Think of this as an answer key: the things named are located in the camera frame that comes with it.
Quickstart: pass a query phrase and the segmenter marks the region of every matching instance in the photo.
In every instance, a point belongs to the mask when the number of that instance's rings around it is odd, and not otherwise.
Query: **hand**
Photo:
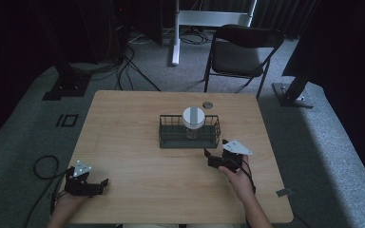
[[[248,156],[243,155],[242,156],[242,169],[247,171],[247,173],[250,173],[250,168],[248,167]],[[237,197],[241,202],[247,202],[249,198],[254,197],[254,192],[252,188],[251,181],[248,179],[248,177],[245,175],[242,170],[239,169],[237,173],[233,173],[228,168],[224,166],[220,166],[219,170],[226,176],[230,184],[233,187],[233,190],[236,192]]]
[[[52,212],[51,219],[49,220],[48,227],[65,227],[67,221],[76,213],[80,205],[88,197],[77,197],[63,191],[55,205],[55,209]]]

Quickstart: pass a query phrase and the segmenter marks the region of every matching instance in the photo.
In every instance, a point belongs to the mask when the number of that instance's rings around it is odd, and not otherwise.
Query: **black cable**
[[[59,196],[58,198],[56,197],[56,193],[58,192],[58,189],[59,189],[59,185],[61,184],[62,182],[62,179],[64,178],[65,176],[65,173],[67,171],[65,171],[58,179],[57,183],[55,184],[55,188],[54,188],[54,191],[52,192],[51,194],[51,204],[50,204],[50,208],[49,208],[49,213],[52,215],[52,213],[54,212],[54,209],[55,209],[55,202],[61,198],[63,195]]]
[[[229,158],[229,160],[233,163],[233,164],[235,164],[244,174],[245,174],[245,176],[247,176],[247,178],[250,180],[250,182],[251,182],[251,186],[253,187],[253,191],[254,191],[254,194],[256,194],[256,191],[257,191],[257,187],[256,187],[256,185],[254,184],[254,181],[253,181],[253,175],[252,175],[252,173],[251,173],[251,168],[250,168],[250,165],[248,165],[248,163],[247,162],[245,162],[243,159],[241,159],[241,161],[242,162],[244,162],[246,165],[247,165],[247,167],[248,167],[248,170],[249,170],[249,172],[250,173],[248,173],[245,169],[243,169],[240,165],[238,165],[234,160],[232,160],[231,158]]]
[[[41,160],[44,160],[44,159],[48,159],[48,158],[51,158],[51,159],[54,159],[55,160],[55,171],[53,172],[53,174],[52,174],[52,176],[50,176],[50,177],[43,177],[43,176],[41,176],[38,172],[37,172],[37,166],[38,166],[38,164],[39,164],[39,162],[41,161]],[[58,161],[58,159],[55,157],[55,156],[53,156],[53,155],[45,155],[45,156],[43,156],[43,157],[40,157],[38,160],[36,160],[35,162],[34,162],[34,166],[33,166],[33,172],[34,172],[34,175],[37,177],[37,178],[39,178],[39,179],[41,179],[41,180],[45,180],[45,181],[47,181],[47,180],[49,180],[49,183],[47,184],[47,186],[46,186],[46,188],[44,189],[44,191],[43,191],[43,193],[40,195],[40,197],[37,199],[37,201],[34,203],[34,205],[31,207],[31,209],[30,209],[30,211],[29,211],[29,214],[28,214],[28,217],[26,218],[26,222],[25,222],[25,225],[24,225],[24,227],[25,228],[27,228],[28,226],[29,226],[29,220],[30,220],[30,218],[31,218],[31,215],[32,215],[32,213],[34,212],[34,210],[35,210],[35,208],[37,207],[37,204],[40,202],[40,200],[41,200],[41,198],[46,194],[46,192],[47,192],[47,190],[49,189],[49,187],[51,186],[51,184],[52,184],[52,182],[55,180],[55,179],[57,179],[57,178],[59,178],[59,177],[63,177],[64,175],[65,175],[65,173],[67,172],[67,171],[65,171],[65,172],[62,172],[62,173],[60,173],[60,174],[58,174],[57,175],[57,173],[58,173],[58,168],[59,168],[59,161]]]
[[[121,64],[120,60],[118,59],[112,59],[110,63],[108,63],[108,65],[105,66],[100,66],[98,68],[92,68],[92,69],[81,69],[81,68],[77,68],[77,67],[72,67],[73,70],[75,70],[75,72],[78,75],[92,75],[92,74],[100,74],[100,73],[108,73],[108,72],[112,72],[114,73],[118,66]],[[91,81],[100,81],[104,78],[100,78],[100,79],[91,79]]]
[[[200,41],[193,41],[187,38],[183,38],[183,35],[180,36],[180,40],[184,43],[190,44],[190,45],[204,45],[206,43],[210,43],[211,40],[208,38],[208,36],[206,34],[204,34],[203,32],[194,32],[194,35],[197,35],[198,37],[201,38]]]
[[[111,77],[111,76],[112,76],[112,75],[114,75],[114,74],[117,74],[118,70],[119,70],[119,69],[115,69],[114,71],[112,71],[112,72],[111,72],[111,73],[109,73],[108,75],[104,76],[103,78],[91,79],[90,81],[91,81],[91,82],[97,82],[97,81],[104,80],[104,79],[106,79],[106,78]]]
[[[144,75],[143,72],[141,72],[139,70],[139,68],[132,62],[132,59],[135,57],[135,50],[130,47],[130,46],[126,46],[127,48],[129,48],[131,51],[132,51],[132,56],[130,57],[130,59],[128,57],[126,57],[126,55],[124,55],[124,58],[126,59],[126,63],[124,65],[124,67],[119,71],[118,73],[118,78],[117,78],[117,84],[115,85],[115,89],[117,89],[117,86],[120,87],[121,90],[124,90],[122,85],[121,85],[121,76],[124,72],[124,70],[126,69],[126,67],[128,67],[130,64],[132,64],[133,68],[139,73],[141,74],[141,76],[143,76],[153,87],[155,87],[158,91],[161,91],[149,78],[147,78],[146,75]],[[133,84],[132,84],[132,81],[130,79],[130,76],[129,76],[129,73],[127,72],[127,76],[129,78],[129,82],[132,86],[132,89],[133,89]]]
[[[144,75],[139,69],[138,67],[132,62],[132,60],[129,60],[129,63],[132,64],[135,68],[135,70],[137,70],[151,85],[153,85],[153,87],[155,87],[158,91],[161,91],[149,78],[147,78],[146,75]]]
[[[125,73],[126,73],[126,76],[128,77],[129,84],[131,85],[131,90],[133,91],[133,90],[134,90],[134,88],[133,88],[133,83],[132,83],[131,76],[129,75],[129,69],[130,69],[130,67],[128,67],[128,68],[126,69]]]

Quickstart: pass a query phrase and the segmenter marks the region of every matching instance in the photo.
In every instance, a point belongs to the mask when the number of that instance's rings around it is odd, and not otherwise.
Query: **black wire basket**
[[[220,134],[217,115],[205,116],[203,126],[196,130],[185,127],[182,115],[160,116],[160,148],[216,148]]]

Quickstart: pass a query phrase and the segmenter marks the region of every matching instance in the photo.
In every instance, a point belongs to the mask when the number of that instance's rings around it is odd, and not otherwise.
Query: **metal stand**
[[[83,97],[90,81],[91,75],[79,76],[67,62],[64,52],[61,50],[55,35],[54,29],[43,13],[41,0],[29,0],[29,4],[34,10],[34,14],[41,25],[41,28],[48,42],[48,51],[51,59],[59,73],[59,78],[52,88],[43,97],[43,101],[59,101],[63,96]]]
[[[293,106],[293,107],[306,107],[306,108],[313,108],[314,106],[309,102],[307,94],[305,91],[295,99],[290,99],[287,96],[287,90],[289,84],[282,84],[282,83],[274,83],[272,84],[272,88],[275,90],[275,93],[278,96],[279,103],[281,106]]]

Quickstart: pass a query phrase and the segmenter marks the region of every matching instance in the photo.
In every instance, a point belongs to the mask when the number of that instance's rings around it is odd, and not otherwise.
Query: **small round object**
[[[189,129],[199,129],[205,123],[205,113],[198,107],[188,107],[182,114],[182,121]]]
[[[211,109],[213,107],[213,104],[211,102],[204,102],[202,103],[202,106],[206,109]]]

